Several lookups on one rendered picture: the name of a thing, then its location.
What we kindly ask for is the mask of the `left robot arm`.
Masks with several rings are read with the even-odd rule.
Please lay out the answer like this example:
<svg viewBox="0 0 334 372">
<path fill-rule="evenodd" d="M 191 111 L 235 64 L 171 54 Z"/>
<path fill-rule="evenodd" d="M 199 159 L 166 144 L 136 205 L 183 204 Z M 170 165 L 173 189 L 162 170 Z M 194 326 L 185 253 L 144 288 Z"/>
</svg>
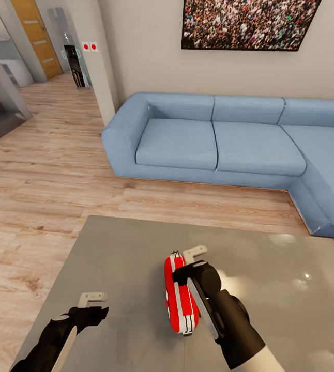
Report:
<svg viewBox="0 0 334 372">
<path fill-rule="evenodd" d="M 88 326 L 97 326 L 107 316 L 109 307 L 102 309 L 101 306 L 90 306 L 89 302 L 107 299 L 105 292 L 82 293 L 79 305 L 67 314 L 52 318 L 38 344 L 11 372 L 60 372 L 76 335 Z"/>
</svg>

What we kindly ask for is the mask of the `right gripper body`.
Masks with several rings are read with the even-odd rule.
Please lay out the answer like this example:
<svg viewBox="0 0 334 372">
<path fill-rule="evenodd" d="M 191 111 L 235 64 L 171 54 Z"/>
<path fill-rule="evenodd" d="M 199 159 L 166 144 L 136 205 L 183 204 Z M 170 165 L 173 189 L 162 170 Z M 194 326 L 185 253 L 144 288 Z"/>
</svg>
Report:
<svg viewBox="0 0 334 372">
<path fill-rule="evenodd" d="M 191 265 L 196 265 L 196 263 L 198 264 L 198 262 L 200 261 L 204 262 L 205 260 L 199 260 L 197 262 L 191 263 Z M 176 273 L 178 283 L 180 286 L 187 284 L 188 272 L 189 272 L 189 268 L 191 267 L 191 265 L 182 266 L 180 268 L 175 269 L 175 273 Z"/>
</svg>

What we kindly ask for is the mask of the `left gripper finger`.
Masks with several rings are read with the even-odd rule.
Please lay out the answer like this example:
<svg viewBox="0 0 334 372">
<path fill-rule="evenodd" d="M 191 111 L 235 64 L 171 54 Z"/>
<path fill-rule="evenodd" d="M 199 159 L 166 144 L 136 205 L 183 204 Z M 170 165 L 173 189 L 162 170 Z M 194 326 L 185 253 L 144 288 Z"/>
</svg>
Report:
<svg viewBox="0 0 334 372">
<path fill-rule="evenodd" d="M 101 310 L 101 319 L 100 319 L 100 322 L 102 321 L 102 319 L 105 319 L 106 318 L 108 311 L 109 311 L 109 307 L 104 308 L 104 309 Z"/>
</svg>

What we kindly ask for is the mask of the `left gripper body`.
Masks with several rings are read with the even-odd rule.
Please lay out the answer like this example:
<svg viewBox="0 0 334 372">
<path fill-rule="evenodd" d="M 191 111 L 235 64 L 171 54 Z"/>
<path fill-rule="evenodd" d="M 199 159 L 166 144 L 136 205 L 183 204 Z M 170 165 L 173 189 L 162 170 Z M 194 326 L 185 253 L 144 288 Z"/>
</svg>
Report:
<svg viewBox="0 0 334 372">
<path fill-rule="evenodd" d="M 88 326 L 97 326 L 101 319 L 101 306 L 89 306 L 89 308 L 78 308 L 72 307 L 68 313 L 80 313 L 83 317 L 83 327 L 84 330 Z"/>
</svg>

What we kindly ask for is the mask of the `radio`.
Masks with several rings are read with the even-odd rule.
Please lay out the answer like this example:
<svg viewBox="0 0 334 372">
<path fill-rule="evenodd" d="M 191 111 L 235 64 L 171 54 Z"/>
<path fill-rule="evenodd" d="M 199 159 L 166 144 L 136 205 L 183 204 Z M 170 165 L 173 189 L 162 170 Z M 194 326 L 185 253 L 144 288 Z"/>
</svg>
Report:
<svg viewBox="0 0 334 372">
<path fill-rule="evenodd" d="M 175 269 L 185 266 L 185 259 L 173 251 L 165 260 L 164 276 L 166 284 L 166 303 L 170 324 L 174 331 L 190 336 L 201 318 L 201 311 L 189 289 L 188 284 L 180 286 L 172 279 Z"/>
</svg>

